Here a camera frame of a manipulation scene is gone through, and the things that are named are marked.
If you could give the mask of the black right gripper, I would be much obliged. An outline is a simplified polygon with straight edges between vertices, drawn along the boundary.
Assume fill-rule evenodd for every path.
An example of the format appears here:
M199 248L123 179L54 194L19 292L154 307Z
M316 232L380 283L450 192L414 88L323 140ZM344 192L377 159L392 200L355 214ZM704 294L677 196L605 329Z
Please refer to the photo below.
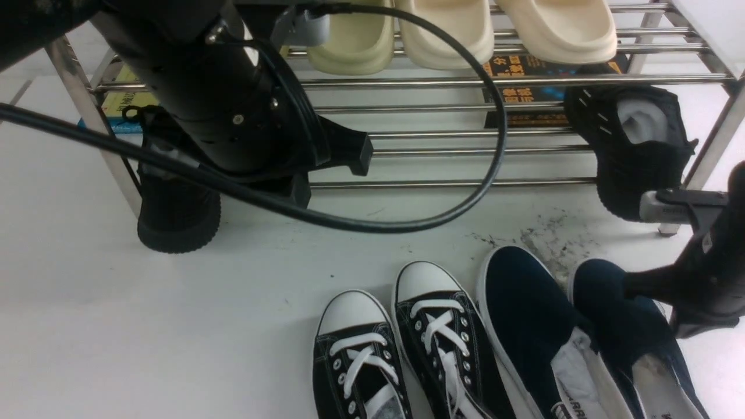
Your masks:
M672 304L679 339L734 329L743 316L743 233L694 236L676 263L624 273L623 296Z

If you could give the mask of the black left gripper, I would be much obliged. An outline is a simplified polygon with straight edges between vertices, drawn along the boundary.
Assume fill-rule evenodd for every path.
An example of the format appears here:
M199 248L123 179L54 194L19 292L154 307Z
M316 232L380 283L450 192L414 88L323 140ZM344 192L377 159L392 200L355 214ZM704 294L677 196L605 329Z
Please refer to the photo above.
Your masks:
M240 181L258 181L247 187L303 209L312 196L303 171L345 166L352 175L369 174L369 133L317 116L271 43L220 39L198 51L201 164Z

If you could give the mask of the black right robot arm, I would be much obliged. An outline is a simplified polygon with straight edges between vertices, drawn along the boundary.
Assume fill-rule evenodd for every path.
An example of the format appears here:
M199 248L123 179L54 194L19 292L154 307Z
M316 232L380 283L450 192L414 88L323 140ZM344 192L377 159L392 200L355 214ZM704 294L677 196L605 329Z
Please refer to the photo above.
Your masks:
M731 171L725 193L648 191L639 211L642 222L690 225L693 235L673 264L626 273L625 297L670 305L679 339L737 326L744 313L744 165Z

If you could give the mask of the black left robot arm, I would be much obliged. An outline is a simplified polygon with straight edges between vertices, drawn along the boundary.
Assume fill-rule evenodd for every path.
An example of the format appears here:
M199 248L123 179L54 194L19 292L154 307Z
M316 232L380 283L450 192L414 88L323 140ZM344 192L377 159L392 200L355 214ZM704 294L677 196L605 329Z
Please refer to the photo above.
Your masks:
M231 1L3 1L2 69L88 21L181 128L183 148L221 177L369 172L369 136L319 116Z

